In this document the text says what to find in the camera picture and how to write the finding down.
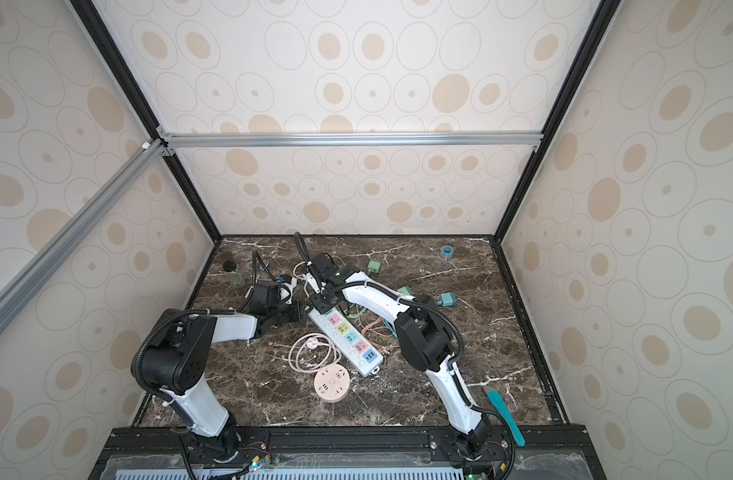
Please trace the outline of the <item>teal charger plug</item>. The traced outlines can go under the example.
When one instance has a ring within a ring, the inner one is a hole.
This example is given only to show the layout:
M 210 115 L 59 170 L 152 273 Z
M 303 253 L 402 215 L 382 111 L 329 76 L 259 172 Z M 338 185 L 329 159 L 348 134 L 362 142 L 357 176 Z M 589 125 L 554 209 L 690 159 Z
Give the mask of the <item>teal charger plug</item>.
M 443 293 L 438 301 L 438 306 L 454 307 L 458 303 L 458 298 L 453 292 Z

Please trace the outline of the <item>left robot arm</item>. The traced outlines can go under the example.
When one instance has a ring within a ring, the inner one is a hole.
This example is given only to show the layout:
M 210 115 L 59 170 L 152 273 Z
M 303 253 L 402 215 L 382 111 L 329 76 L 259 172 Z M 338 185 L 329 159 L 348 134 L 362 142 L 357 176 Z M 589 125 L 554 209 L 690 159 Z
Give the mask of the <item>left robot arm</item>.
M 240 450 L 236 419 L 220 404 L 206 380 L 217 343 L 252 340 L 302 318 L 292 299 L 298 279 L 274 275 L 258 251 L 252 252 L 252 283 L 238 309 L 168 309 L 132 358 L 138 385 L 180 416 L 198 447 L 224 463 Z

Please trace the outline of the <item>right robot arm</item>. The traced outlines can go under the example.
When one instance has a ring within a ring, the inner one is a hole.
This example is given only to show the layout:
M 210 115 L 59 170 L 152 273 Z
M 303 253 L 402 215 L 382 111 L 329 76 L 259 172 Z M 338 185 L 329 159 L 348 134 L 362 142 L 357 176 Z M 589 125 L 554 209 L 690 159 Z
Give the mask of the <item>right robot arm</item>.
M 476 404 L 458 368 L 465 353 L 462 332 L 432 298 L 388 288 L 364 271 L 348 264 L 336 265 L 328 253 L 312 256 L 300 232 L 294 234 L 294 243 L 306 267 L 306 285 L 312 288 L 308 317 L 352 366 L 369 376 L 379 369 L 383 358 L 338 309 L 342 301 L 358 305 L 394 327 L 404 360 L 428 376 L 446 408 L 450 426 L 457 432 L 456 448 L 466 460 L 477 459 L 495 442 L 492 419 L 505 430 L 502 448 L 517 445 L 506 417 Z

